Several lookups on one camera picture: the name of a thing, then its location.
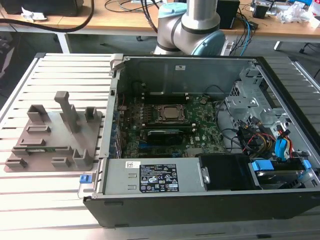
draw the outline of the light blue joint cover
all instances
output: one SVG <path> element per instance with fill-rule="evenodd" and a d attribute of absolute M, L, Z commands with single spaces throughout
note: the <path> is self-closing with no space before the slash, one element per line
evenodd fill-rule
<path fill-rule="evenodd" d="M 251 163 L 254 171 L 272 171 L 274 170 L 274 166 L 272 165 L 270 160 L 255 160 Z"/>
<path fill-rule="evenodd" d="M 308 160 L 303 160 L 302 163 L 303 163 L 306 170 L 311 168 L 311 164 Z"/>
<path fill-rule="evenodd" d="M 225 44 L 226 37 L 221 30 L 214 31 L 206 36 L 192 51 L 195 56 L 216 56 L 220 55 Z"/>
<path fill-rule="evenodd" d="M 187 11 L 187 4 L 183 2 L 171 2 L 163 4 L 159 8 L 158 18 L 170 18 L 178 15 L 182 15 Z"/>
<path fill-rule="evenodd" d="M 275 142 L 274 153 L 275 155 L 282 160 L 282 162 L 286 161 L 285 151 L 287 147 L 287 141 L 283 138 L 277 139 Z"/>
<path fill-rule="evenodd" d="M 92 183 L 92 175 L 89 175 L 89 174 L 80 175 L 80 183 L 81 184 L 91 184 Z"/>

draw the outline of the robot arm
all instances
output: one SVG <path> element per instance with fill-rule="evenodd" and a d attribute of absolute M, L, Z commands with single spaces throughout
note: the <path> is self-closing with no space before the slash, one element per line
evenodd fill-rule
<path fill-rule="evenodd" d="M 225 35 L 219 30 L 217 0 L 188 0 L 162 5 L 154 54 L 219 55 Z"/>

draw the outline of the cable bundle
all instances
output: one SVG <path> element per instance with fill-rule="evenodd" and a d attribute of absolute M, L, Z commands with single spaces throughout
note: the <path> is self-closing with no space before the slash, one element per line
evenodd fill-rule
<path fill-rule="evenodd" d="M 233 53 L 233 55 L 235 55 L 237 49 L 243 47 L 241 54 L 240 54 L 240 56 L 242 56 L 244 54 L 244 52 L 246 51 L 248 45 L 251 43 L 252 37 L 253 37 L 255 31 L 253 31 L 253 29 L 250 27 L 250 24 L 248 22 L 247 17 L 242 14 L 240 8 L 239 8 L 238 14 L 240 15 L 240 17 L 237 17 L 237 19 L 241 20 L 241 22 L 243 24 L 243 34 L 235 42 L 233 49 L 230 51 L 230 54 Z"/>

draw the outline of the gray plastic part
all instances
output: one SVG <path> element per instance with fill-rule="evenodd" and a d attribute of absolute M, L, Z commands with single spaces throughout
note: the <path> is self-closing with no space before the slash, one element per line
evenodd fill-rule
<path fill-rule="evenodd" d="M 75 149 L 72 158 L 78 168 L 88 166 L 93 162 L 93 158 L 90 157 L 87 149 L 84 150 L 82 156 L 79 154 L 78 150 Z"/>
<path fill-rule="evenodd" d="M 86 107 L 85 111 L 84 111 L 84 116 L 85 116 L 87 123 L 97 121 L 97 119 L 98 119 L 97 109 L 92 106 Z"/>
<path fill-rule="evenodd" d="M 30 152 L 28 152 L 26 149 L 15 149 L 15 147 L 12 148 L 11 152 L 17 157 L 24 157 L 30 155 Z"/>
<path fill-rule="evenodd" d="M 21 146 L 27 146 L 27 147 L 34 147 L 34 146 L 45 146 L 46 145 L 46 142 L 45 140 L 43 140 L 42 138 L 40 139 L 36 139 L 36 138 L 33 138 L 33 139 L 21 139 L 19 141 L 19 145 Z"/>
<path fill-rule="evenodd" d="M 53 111 L 41 115 L 42 121 L 29 120 L 17 142 L 13 147 L 9 159 L 23 158 L 26 167 L 4 167 L 6 172 L 54 172 L 54 171 L 89 171 L 93 166 L 93 158 L 101 124 L 102 113 L 96 112 L 96 120 L 87 122 L 85 112 L 77 113 L 77 133 L 70 132 L 66 121 L 63 121 L 61 112 Z M 32 128 L 48 126 L 51 131 L 28 132 Z M 78 152 L 73 160 L 74 150 Z M 53 158 L 67 158 L 69 166 L 55 167 Z"/>
<path fill-rule="evenodd" d="M 53 157 L 51 163 L 55 168 L 68 168 L 71 165 L 67 157 Z"/>
<path fill-rule="evenodd" d="M 47 125 L 37 125 L 37 126 L 30 125 L 30 126 L 26 127 L 26 131 L 29 134 L 32 134 L 32 133 L 50 133 L 51 129 Z"/>
<path fill-rule="evenodd" d="M 23 169 L 28 164 L 21 157 L 13 157 L 13 158 L 8 158 L 5 162 L 5 165 L 11 169 L 16 169 L 16 168 Z"/>
<path fill-rule="evenodd" d="M 72 154 L 72 155 L 74 154 L 74 150 L 72 149 L 71 146 L 56 148 L 55 152 L 57 154 Z"/>
<path fill-rule="evenodd" d="M 45 52 L 37 52 L 34 56 L 35 59 L 43 59 L 46 56 Z"/>
<path fill-rule="evenodd" d="M 42 122 L 43 116 L 47 115 L 43 105 L 31 105 L 26 113 L 33 123 Z"/>
<path fill-rule="evenodd" d="M 72 133 L 77 133 L 80 128 L 77 124 L 77 111 L 75 111 L 74 107 L 71 107 L 68 99 L 69 92 L 67 91 L 57 91 L 54 97 L 54 100 L 60 104 L 63 111 L 63 120 L 66 120 Z"/>

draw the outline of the warning label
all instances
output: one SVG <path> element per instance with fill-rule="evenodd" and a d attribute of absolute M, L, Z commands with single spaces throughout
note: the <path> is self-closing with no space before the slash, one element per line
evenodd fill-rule
<path fill-rule="evenodd" d="M 140 165 L 140 192 L 179 192 L 176 165 Z"/>

